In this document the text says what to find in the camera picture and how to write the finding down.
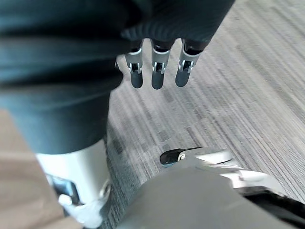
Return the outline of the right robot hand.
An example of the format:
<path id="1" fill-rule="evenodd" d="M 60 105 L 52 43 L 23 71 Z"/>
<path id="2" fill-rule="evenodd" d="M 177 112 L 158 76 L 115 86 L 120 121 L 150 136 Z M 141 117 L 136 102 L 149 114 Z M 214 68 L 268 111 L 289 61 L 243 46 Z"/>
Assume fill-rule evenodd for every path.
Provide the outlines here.
<path id="1" fill-rule="evenodd" d="M 176 39 L 195 57 L 231 0 L 3 0 L 0 105 L 36 154 L 66 213 L 98 228 L 110 208 L 106 128 L 111 91 L 125 55 L 142 85 L 142 41 L 165 61 Z"/>

